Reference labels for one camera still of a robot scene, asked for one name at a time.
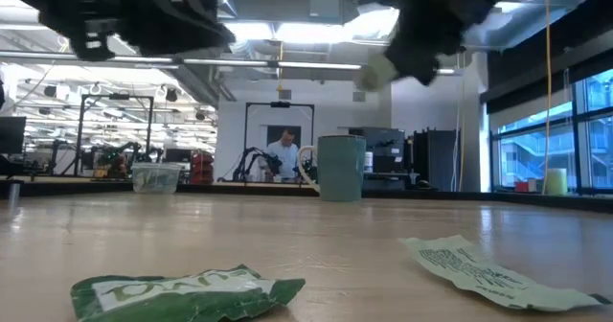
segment plastic container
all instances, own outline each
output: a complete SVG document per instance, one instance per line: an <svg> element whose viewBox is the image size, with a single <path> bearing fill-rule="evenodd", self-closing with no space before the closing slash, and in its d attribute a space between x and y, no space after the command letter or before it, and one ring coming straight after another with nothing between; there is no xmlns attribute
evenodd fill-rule
<svg viewBox="0 0 613 322"><path fill-rule="evenodd" d="M180 165L170 163L135 163L132 165L134 192L173 194L181 169Z"/></svg>

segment white shirt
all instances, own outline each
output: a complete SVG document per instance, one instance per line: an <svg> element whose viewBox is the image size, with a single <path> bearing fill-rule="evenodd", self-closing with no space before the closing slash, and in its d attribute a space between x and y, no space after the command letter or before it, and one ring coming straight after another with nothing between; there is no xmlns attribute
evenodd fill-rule
<svg viewBox="0 0 613 322"><path fill-rule="evenodd" d="M295 144L285 147L280 140L268 145L266 153L278 156L279 160L283 163L279 173L281 178L296 177L294 168L298 165L298 147Z"/></svg>

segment mug handle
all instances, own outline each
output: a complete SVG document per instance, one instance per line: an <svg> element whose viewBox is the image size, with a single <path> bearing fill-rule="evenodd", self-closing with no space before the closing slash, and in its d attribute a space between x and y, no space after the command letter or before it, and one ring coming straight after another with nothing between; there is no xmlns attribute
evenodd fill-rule
<svg viewBox="0 0 613 322"><path fill-rule="evenodd" d="M314 146L304 146L300 150L298 150L298 170L300 171L300 175L305 179L306 183L315 190L315 192L319 193L319 184L313 182L312 179L305 172L305 168L303 167L303 161L301 158L303 157L303 152L305 150L311 150L315 155L317 155L317 148Z"/></svg>

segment man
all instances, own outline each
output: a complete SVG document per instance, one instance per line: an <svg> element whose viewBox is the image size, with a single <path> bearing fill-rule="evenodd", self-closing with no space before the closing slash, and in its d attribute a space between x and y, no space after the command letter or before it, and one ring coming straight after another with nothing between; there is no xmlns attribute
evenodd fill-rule
<svg viewBox="0 0 613 322"><path fill-rule="evenodd" d="M295 182L296 173L294 168L298 163L298 147L294 144L294 131L286 128L284 134L279 141L276 141L266 148L266 153L270 155L276 155L283 163L280 168L279 176L283 182ZM266 180L273 180L273 173L270 168L266 166Z"/></svg>

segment white wall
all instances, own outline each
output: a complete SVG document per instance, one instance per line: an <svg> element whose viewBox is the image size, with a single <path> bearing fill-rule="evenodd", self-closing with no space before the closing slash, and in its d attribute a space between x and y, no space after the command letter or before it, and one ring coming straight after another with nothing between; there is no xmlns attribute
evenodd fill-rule
<svg viewBox="0 0 613 322"><path fill-rule="evenodd" d="M392 127L404 129L407 135L428 127L456 129L458 105L464 94L464 191L488 188L485 186L489 183L488 125L485 110L479 104L479 94L487 90L487 83L487 55L476 53L462 76L438 77L427 87L415 79L392 84Z"/></svg>
<svg viewBox="0 0 613 322"><path fill-rule="evenodd" d="M215 177L227 173L243 151L245 104L270 103L278 100L275 80L229 80L228 88L237 97L237 102L221 102L218 110L218 135L216 146ZM288 80L284 89L292 90L293 104L314 104L314 145L323 135L347 133L350 127L390 127L391 88L368 93L365 103L355 103L355 88L351 81L327 81L324 84L310 80ZM302 127L302 144L310 142L310 110L272 109L269 106L252 106L247 129L247 147L265 147L267 126Z"/></svg>

